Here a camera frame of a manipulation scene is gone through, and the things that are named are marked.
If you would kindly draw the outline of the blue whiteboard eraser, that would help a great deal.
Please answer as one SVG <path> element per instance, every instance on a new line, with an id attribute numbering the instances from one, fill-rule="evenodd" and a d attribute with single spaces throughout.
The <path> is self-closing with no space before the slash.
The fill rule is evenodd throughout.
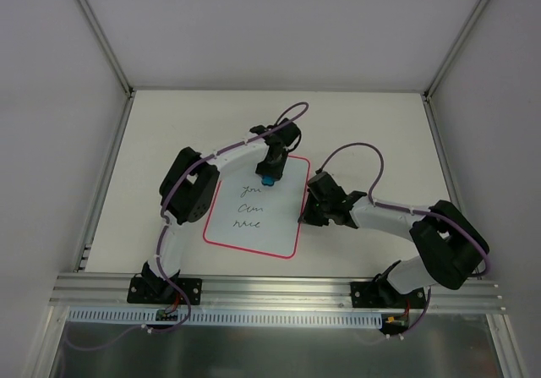
<path id="1" fill-rule="evenodd" d="M 262 177 L 261 177 L 261 183 L 262 183 L 264 186 L 271 187 L 271 186 L 274 186 L 276 182 L 278 182 L 278 179 L 277 179 L 277 178 L 274 178 L 274 177 L 272 177 L 272 176 L 265 175 L 265 176 L 262 176 Z"/>

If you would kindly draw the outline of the pink framed whiteboard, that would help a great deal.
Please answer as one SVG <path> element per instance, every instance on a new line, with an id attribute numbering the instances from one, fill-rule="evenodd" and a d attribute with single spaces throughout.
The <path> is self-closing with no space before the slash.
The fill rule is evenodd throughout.
<path id="1" fill-rule="evenodd" d="M 242 167 L 219 182 L 203 239 L 229 249 L 290 259 L 297 250 L 310 161 L 290 156 L 281 180 L 272 186 L 263 185 L 254 170 L 254 164 Z"/>

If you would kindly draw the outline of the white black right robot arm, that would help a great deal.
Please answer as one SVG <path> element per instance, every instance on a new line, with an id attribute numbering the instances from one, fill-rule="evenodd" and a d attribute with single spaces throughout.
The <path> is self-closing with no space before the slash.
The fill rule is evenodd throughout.
<path id="1" fill-rule="evenodd" d="M 397 308 L 408 294 L 439 284 L 459 289 L 478 277 L 488 263 L 489 246 L 467 218 L 447 200 L 423 207 L 378 201 L 369 193 L 346 193 L 333 177 L 317 171 L 307 183 L 308 198 L 299 222 L 323 227 L 330 223 L 370 229 L 413 243 L 418 254 L 398 260 L 365 287 L 353 291 L 356 306 Z"/>

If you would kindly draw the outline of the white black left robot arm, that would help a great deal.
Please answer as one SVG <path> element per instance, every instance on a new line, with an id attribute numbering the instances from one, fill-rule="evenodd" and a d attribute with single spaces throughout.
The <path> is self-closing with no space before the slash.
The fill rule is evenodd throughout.
<path id="1" fill-rule="evenodd" d="M 134 276 L 128 301 L 138 304 L 170 304 L 187 289 L 180 282 L 184 243 L 182 228 L 197 222 L 209 211 L 216 186 L 228 174 L 251 168 L 263 185 L 281 180 L 287 158 L 300 144 L 302 133 L 291 119 L 250 129 L 248 137 L 222 147 L 208 156 L 185 147 L 159 188 L 163 229 L 156 251 Z"/>

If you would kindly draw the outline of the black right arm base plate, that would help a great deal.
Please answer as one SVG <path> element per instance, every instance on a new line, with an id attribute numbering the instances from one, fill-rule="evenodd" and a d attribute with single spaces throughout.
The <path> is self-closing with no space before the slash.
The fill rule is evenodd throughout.
<path id="1" fill-rule="evenodd" d="M 420 310 L 426 305 L 422 288 L 398 293 L 387 281 L 350 282 L 350 295 L 353 308 Z"/>

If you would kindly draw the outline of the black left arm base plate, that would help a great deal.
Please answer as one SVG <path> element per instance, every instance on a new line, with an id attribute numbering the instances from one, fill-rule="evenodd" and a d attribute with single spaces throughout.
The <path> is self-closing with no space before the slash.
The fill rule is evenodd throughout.
<path id="1" fill-rule="evenodd" d="M 199 305 L 202 294 L 202 280 L 193 277 L 174 278 L 173 281 L 183 290 L 191 305 Z M 154 282 L 146 281 L 141 274 L 134 276 L 129 284 L 127 302 L 129 304 L 173 304 L 179 299 L 186 304 L 183 296 L 170 284 L 158 278 Z"/>

